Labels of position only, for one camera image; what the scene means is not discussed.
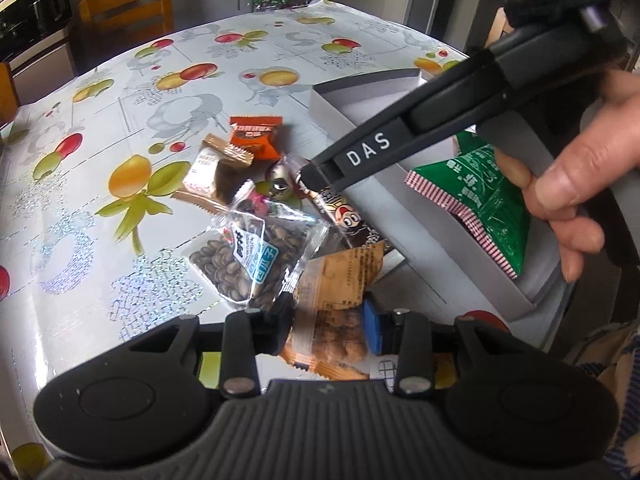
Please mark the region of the person's right hand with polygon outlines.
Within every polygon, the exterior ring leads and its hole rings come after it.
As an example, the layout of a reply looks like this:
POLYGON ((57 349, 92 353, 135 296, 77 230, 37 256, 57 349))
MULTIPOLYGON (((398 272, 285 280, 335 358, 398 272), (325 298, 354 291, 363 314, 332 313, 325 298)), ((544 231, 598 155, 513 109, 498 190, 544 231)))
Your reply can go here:
POLYGON ((502 174, 521 189, 528 211, 547 221, 559 242, 565 281, 577 281, 585 255, 604 246, 598 222, 577 207, 639 167, 639 75, 610 70, 603 78, 602 108, 539 178, 519 160, 495 150, 502 174))

